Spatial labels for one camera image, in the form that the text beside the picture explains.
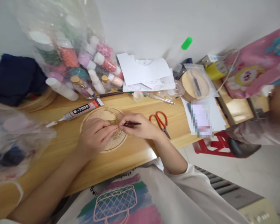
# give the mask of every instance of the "scissors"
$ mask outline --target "scissors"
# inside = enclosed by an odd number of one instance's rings
[[[162,121],[161,118],[159,117],[158,113],[163,114],[163,116],[165,117],[165,124],[163,123],[163,121]],[[170,136],[169,136],[169,134],[168,134],[168,132],[167,132],[167,130],[166,130],[166,126],[168,125],[168,119],[167,119],[166,114],[165,114],[164,112],[162,112],[162,111],[157,111],[156,114],[152,114],[152,115],[149,116],[149,121],[150,121],[150,122],[152,121],[152,117],[155,117],[155,118],[156,118],[156,121],[158,122],[158,125],[159,125],[160,129],[161,129],[163,132],[165,132],[165,134],[167,135],[167,137],[168,137],[169,139],[171,139]]]

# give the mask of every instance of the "red plastic stool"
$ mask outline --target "red plastic stool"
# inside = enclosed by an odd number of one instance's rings
[[[228,145],[228,135],[225,131],[221,131],[215,134],[217,136],[218,141],[211,141],[211,147],[216,148],[214,151],[209,150],[205,144],[204,139],[199,140],[198,144],[200,146],[200,150],[195,149],[197,154],[204,153],[204,154],[212,154],[217,156],[229,156],[229,157],[236,157],[231,151],[230,152],[220,152],[223,148],[229,148]]]

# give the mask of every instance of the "round wooden tray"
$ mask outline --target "round wooden tray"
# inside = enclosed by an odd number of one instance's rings
[[[84,118],[80,127],[80,133],[85,121],[93,118],[101,118],[110,122],[110,124],[119,124],[124,114],[121,110],[112,107],[99,107],[91,112]],[[110,142],[101,153],[111,152],[119,148],[127,138],[127,134],[122,130],[118,129],[112,136]]]
[[[206,96],[209,95],[210,88],[208,85],[208,81],[204,77],[199,75],[199,73],[197,73],[197,72],[193,72],[193,75],[195,76],[195,78],[197,79],[197,82],[199,84],[201,97],[200,98],[197,97],[195,89],[193,88],[193,85],[192,85],[193,80],[191,79],[191,77],[189,77],[188,72],[185,72],[181,77],[181,82],[185,89],[185,93],[182,96],[182,98],[184,98],[187,101],[201,101]]]

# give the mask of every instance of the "wire art design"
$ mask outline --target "wire art design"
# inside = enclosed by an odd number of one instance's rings
[[[120,223],[126,224],[129,211],[136,204],[137,196],[133,185],[107,191],[96,199],[93,221],[104,221],[105,224],[108,224],[108,218],[126,212],[124,220]]]
[[[121,119],[124,117],[124,115],[122,113],[117,113],[115,109],[112,108],[106,108],[104,109],[104,111],[108,111],[109,113],[115,115],[115,120],[108,120],[108,122],[111,125],[119,125]],[[119,128],[117,128],[117,131],[113,134],[112,138],[114,140],[118,139],[118,138],[123,138],[122,136],[122,130],[120,130]]]

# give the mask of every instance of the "white wall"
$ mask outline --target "white wall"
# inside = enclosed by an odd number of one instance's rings
[[[137,58],[158,58],[187,36],[194,41],[186,56],[243,46],[280,28],[280,0],[99,0],[109,44]],[[0,55],[32,56],[25,35],[0,1]]]
[[[7,0],[0,1],[0,57],[3,53],[32,57],[32,47],[7,3]]]

